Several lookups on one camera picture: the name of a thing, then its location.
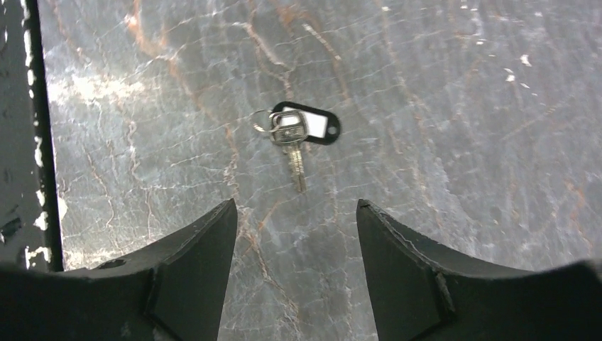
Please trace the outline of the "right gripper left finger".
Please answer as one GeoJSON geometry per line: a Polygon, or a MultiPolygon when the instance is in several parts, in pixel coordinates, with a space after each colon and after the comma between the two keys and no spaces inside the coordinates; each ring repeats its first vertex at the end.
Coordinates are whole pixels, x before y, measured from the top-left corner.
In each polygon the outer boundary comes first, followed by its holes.
{"type": "Polygon", "coordinates": [[[234,254],[234,200],[93,269],[1,265],[2,340],[216,340],[234,254]]]}

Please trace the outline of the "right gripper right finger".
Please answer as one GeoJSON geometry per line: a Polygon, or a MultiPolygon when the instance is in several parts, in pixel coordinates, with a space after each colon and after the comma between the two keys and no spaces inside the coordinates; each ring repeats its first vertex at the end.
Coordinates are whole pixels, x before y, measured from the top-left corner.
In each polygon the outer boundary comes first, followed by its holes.
{"type": "Polygon", "coordinates": [[[544,271],[451,249],[359,200],[356,223],[380,340],[600,340],[601,261],[544,271]]]}

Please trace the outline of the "key with black tag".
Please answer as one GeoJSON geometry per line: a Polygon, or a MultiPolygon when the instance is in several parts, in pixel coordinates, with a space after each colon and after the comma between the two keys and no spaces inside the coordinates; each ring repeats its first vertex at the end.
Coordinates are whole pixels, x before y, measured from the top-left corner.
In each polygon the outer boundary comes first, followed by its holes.
{"type": "Polygon", "coordinates": [[[257,110],[251,116],[258,114],[268,115],[268,127],[254,122],[253,128],[268,135],[270,141],[282,149],[288,157],[295,189],[304,193],[307,184],[302,144],[309,142],[328,146],[336,142],[342,132],[339,117],[333,112],[291,101],[279,102],[271,110],[257,110]]]}

